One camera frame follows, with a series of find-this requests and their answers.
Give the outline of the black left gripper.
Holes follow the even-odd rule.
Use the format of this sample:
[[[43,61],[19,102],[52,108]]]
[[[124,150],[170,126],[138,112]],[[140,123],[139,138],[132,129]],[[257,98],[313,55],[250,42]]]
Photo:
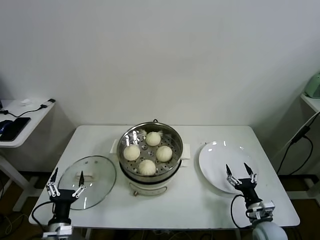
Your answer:
[[[78,188],[74,190],[61,189],[59,190],[56,185],[56,178],[58,174],[58,167],[54,170],[52,176],[46,184],[46,190],[48,192],[49,200],[54,203],[54,216],[56,218],[68,218],[71,210],[71,205],[77,200],[77,198],[86,189],[84,173],[81,171]]]

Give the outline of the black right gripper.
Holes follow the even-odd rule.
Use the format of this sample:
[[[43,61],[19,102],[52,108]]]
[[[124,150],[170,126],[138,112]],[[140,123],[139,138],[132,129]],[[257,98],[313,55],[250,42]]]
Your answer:
[[[251,167],[246,163],[244,163],[244,166],[250,178],[235,178],[232,175],[231,169],[226,164],[226,179],[229,182],[229,184],[232,185],[236,190],[242,192],[246,204],[259,203],[262,200],[258,197],[258,194],[255,191],[255,187],[257,186],[257,174],[254,173]]]

